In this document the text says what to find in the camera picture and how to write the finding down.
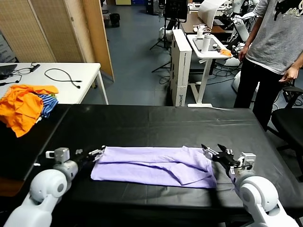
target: gray t-shirt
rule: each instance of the gray t-shirt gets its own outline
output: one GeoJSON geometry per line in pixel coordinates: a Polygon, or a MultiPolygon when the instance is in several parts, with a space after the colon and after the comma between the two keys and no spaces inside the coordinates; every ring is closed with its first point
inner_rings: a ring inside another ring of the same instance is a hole
{"type": "Polygon", "coordinates": [[[303,51],[303,0],[260,0],[254,12],[263,22],[246,58],[284,74],[303,51]]]}

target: person's arm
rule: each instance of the person's arm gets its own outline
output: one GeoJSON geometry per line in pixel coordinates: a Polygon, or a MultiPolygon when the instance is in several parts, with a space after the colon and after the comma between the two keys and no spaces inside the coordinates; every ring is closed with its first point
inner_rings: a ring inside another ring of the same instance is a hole
{"type": "Polygon", "coordinates": [[[255,40],[257,33],[260,29],[260,26],[262,24],[263,18],[259,17],[247,39],[247,41],[245,42],[245,46],[243,47],[243,49],[240,51],[239,53],[239,60],[242,61],[250,47],[250,44],[255,40]]]}
{"type": "Polygon", "coordinates": [[[280,82],[290,82],[293,79],[297,79],[299,75],[299,70],[303,66],[303,52],[300,54],[298,59],[291,65],[291,67],[285,72],[280,82]]]}
{"type": "Polygon", "coordinates": [[[265,16],[265,13],[267,11],[268,8],[268,4],[269,4],[270,0],[260,0],[259,3],[256,5],[255,9],[254,9],[254,14],[256,14],[256,16],[258,17],[249,37],[248,40],[245,43],[245,46],[243,47],[243,49],[240,51],[239,53],[239,60],[242,61],[250,47],[250,44],[255,40],[257,33],[260,29],[260,26],[262,24],[263,21],[263,17],[265,16]]]}

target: person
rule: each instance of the person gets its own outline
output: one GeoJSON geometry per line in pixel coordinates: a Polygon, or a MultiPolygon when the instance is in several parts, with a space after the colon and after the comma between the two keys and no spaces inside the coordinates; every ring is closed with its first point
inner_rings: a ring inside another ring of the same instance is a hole
{"type": "Polygon", "coordinates": [[[303,66],[303,0],[260,0],[254,13],[257,21],[239,53],[243,65],[234,107],[249,108],[260,82],[253,112],[266,130],[277,95],[303,66]]]}

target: wooden partition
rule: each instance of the wooden partition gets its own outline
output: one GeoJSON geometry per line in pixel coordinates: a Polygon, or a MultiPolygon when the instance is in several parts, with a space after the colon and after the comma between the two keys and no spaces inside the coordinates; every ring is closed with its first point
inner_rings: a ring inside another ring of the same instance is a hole
{"type": "Polygon", "coordinates": [[[99,0],[0,0],[0,9],[20,62],[99,62],[114,79],[99,0]]]}
{"type": "Polygon", "coordinates": [[[103,21],[102,9],[99,0],[82,0],[86,12],[90,39],[97,62],[101,63],[104,72],[114,78],[112,62],[110,59],[107,36],[103,21]]]}

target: striped cloth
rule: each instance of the striped cloth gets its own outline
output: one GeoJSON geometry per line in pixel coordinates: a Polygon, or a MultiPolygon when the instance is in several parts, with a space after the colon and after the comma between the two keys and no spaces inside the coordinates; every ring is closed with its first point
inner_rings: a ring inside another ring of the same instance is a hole
{"type": "Polygon", "coordinates": [[[48,118],[50,112],[53,110],[55,105],[57,105],[58,100],[50,95],[38,95],[40,98],[42,98],[43,101],[43,109],[41,112],[41,116],[48,118]]]}

